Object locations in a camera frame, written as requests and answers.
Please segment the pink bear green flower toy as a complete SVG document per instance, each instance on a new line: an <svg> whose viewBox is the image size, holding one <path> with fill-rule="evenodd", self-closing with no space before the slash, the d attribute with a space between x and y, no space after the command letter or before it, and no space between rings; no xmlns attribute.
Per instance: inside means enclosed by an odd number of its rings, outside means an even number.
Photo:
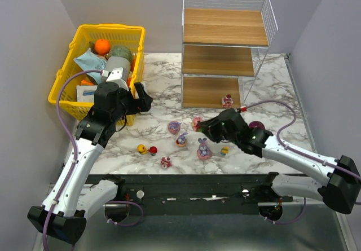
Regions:
<svg viewBox="0 0 361 251"><path fill-rule="evenodd" d="M193 130L193 131L196 131L196 132L199 132L199 131L200 131L200 127L199 127L199 123L200 123L200 122L203 122L203 118L200 117L200 116L194 117L194 118L192 119L191 127L192 127L192 130Z"/></svg>

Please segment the pink strawberry cake toy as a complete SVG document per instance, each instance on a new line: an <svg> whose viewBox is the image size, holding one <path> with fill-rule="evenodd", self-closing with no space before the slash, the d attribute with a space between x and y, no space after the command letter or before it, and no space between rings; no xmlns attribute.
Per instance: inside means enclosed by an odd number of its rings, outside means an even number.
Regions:
<svg viewBox="0 0 361 251"><path fill-rule="evenodd" d="M233 99L230 94L227 94L221 99L221 105L223 108L232 108Z"/></svg>

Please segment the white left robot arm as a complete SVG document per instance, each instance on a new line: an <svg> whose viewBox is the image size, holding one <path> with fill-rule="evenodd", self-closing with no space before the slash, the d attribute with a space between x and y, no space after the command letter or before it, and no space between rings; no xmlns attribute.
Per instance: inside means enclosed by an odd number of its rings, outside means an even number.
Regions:
<svg viewBox="0 0 361 251"><path fill-rule="evenodd" d="M42 234L44 250L49 249L49 236L75 245L88 219L121 190L124 180L108 176L81 195L90 170L116 132L116 123L151 109L153 99L143 84L137 82L135 88L137 98L115 82L103 82L95 90L94 105L79 122L76 133L70 135L73 150L61 175L42 205L28 211L28 219Z"/></svg>

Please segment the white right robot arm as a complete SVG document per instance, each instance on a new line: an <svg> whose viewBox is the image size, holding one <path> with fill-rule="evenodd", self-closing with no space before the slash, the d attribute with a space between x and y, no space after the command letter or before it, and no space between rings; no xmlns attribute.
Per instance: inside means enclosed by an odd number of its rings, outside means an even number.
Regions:
<svg viewBox="0 0 361 251"><path fill-rule="evenodd" d="M303 173L301 177L276 175L271 188L277 195L311 198L336 212L352 212L360 192L360 174L353 159L319 155L268 130L249 127L234 109L224 110L196 126L212 142L227 140L246 154L274 160Z"/></svg>

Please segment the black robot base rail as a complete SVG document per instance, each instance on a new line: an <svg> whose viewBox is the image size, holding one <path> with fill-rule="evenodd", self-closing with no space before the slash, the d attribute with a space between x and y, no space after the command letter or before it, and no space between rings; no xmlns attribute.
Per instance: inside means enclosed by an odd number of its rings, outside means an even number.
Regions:
<svg viewBox="0 0 361 251"><path fill-rule="evenodd" d="M213 175L89 175L86 183L118 180L115 200L129 199L145 215L257 215L259 204L277 205L271 188L276 173Z"/></svg>

